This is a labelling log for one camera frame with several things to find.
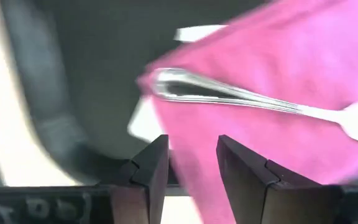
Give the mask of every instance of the pink cloth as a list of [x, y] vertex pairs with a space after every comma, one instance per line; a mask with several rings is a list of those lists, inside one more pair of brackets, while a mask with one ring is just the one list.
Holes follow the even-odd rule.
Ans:
[[[358, 0], [281, 0], [228, 25], [154, 62], [147, 78], [180, 67], [303, 105], [340, 110], [358, 101]], [[205, 223], [234, 223], [216, 159], [220, 134], [322, 184], [358, 174], [358, 142], [335, 123], [241, 106], [154, 104]]]

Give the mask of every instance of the spoon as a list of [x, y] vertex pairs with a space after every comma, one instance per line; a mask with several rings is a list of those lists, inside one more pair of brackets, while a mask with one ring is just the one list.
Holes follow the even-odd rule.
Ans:
[[[178, 91], [178, 86], [182, 89], [183, 87], [203, 88], [223, 96], [182, 93]], [[181, 68], [156, 70], [152, 90], [167, 101], [250, 106], [323, 119], [340, 124], [349, 137], [358, 141], [358, 102], [339, 111], [298, 105], [202, 77]]]

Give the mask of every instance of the white surface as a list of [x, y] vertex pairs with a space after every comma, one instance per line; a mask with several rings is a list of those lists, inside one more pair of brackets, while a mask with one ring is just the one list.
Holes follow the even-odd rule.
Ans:
[[130, 135], [146, 142], [152, 142], [163, 134], [151, 97], [143, 96], [140, 98], [127, 129]]
[[[0, 28], [0, 174], [9, 186], [78, 185], [39, 143]], [[165, 197], [162, 224], [201, 223], [190, 197]]]
[[180, 28], [177, 30], [174, 39], [181, 42], [194, 42], [212, 34], [218, 29], [222, 29], [223, 27], [225, 27], [225, 25], [207, 25]]

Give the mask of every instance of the black surface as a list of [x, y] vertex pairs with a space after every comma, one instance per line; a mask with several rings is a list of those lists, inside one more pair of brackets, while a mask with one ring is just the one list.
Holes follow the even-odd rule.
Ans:
[[[176, 29], [220, 24], [262, 1], [49, 2], [71, 102], [90, 144], [105, 155], [131, 157], [142, 148], [126, 129], [145, 65], [180, 44]], [[132, 151], [120, 151], [128, 143]]]
[[111, 192], [109, 187], [0, 188], [0, 224], [112, 224]]
[[319, 185], [227, 136], [217, 154], [238, 224], [358, 224], [358, 186]]

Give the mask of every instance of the spoon handle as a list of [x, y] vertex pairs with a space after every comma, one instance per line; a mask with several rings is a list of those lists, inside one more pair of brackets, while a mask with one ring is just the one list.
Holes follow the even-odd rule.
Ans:
[[244, 100], [259, 101], [272, 105], [286, 106], [297, 110], [298, 105], [283, 100], [278, 100], [258, 93], [238, 88], [210, 78], [202, 77], [181, 68], [160, 68], [158, 71], [157, 82], [182, 83], [198, 86], [209, 90], [218, 91], [227, 95], [236, 96]]
[[[177, 95], [168, 90], [172, 83], [181, 83], [218, 91], [237, 98], [222, 98], [218, 96]], [[180, 68], [160, 68], [154, 83], [154, 92], [168, 101], [191, 103], [219, 103], [229, 105], [251, 106], [286, 113], [301, 114], [314, 118], [339, 122], [339, 112], [324, 110], [305, 105], [298, 105], [283, 100], [267, 97], [242, 88], [228, 85], [210, 78], [201, 77]]]

